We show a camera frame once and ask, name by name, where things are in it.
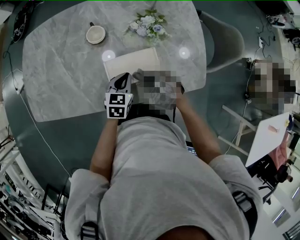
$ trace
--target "forearm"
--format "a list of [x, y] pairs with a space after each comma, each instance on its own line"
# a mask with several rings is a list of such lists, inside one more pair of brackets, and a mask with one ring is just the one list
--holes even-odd
[[209, 164], [215, 157], [221, 155], [219, 144], [207, 124], [197, 115], [184, 98], [177, 104], [181, 112], [187, 132], [198, 157]]
[[90, 171], [110, 181], [116, 147], [118, 119], [107, 119], [90, 163]]

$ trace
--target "t-shirt sleeve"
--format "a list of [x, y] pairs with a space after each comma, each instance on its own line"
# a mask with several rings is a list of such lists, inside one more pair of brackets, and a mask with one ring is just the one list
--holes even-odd
[[252, 198], [259, 215], [263, 206], [262, 198], [250, 174], [238, 156], [218, 156], [210, 162], [209, 166], [224, 181], [231, 193], [241, 191]]
[[80, 239], [82, 225], [90, 221], [86, 219], [86, 213], [94, 218], [98, 216], [100, 201], [108, 188], [108, 180], [99, 174], [86, 169], [78, 169], [73, 173], [65, 214], [68, 239]]

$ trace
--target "chair backrest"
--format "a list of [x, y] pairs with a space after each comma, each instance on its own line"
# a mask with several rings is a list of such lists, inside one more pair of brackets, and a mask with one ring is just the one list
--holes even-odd
[[242, 58], [245, 45], [241, 33], [233, 26], [203, 12], [199, 19], [207, 26], [214, 40], [215, 51], [207, 73], [215, 72]]

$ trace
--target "flower bouquet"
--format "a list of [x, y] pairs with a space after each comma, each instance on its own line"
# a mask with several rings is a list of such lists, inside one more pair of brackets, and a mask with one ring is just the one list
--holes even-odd
[[162, 26], [167, 23], [164, 15], [158, 15], [156, 9], [147, 9], [145, 12], [145, 15], [137, 13], [138, 19], [129, 24], [127, 31], [135, 32], [151, 41], [171, 37]]

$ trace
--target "white cup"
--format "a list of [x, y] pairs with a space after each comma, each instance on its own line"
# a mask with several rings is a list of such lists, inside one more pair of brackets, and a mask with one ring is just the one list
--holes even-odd
[[86, 40], [91, 44], [97, 44], [105, 38], [105, 29], [101, 26], [95, 26], [90, 22], [90, 28], [86, 33]]

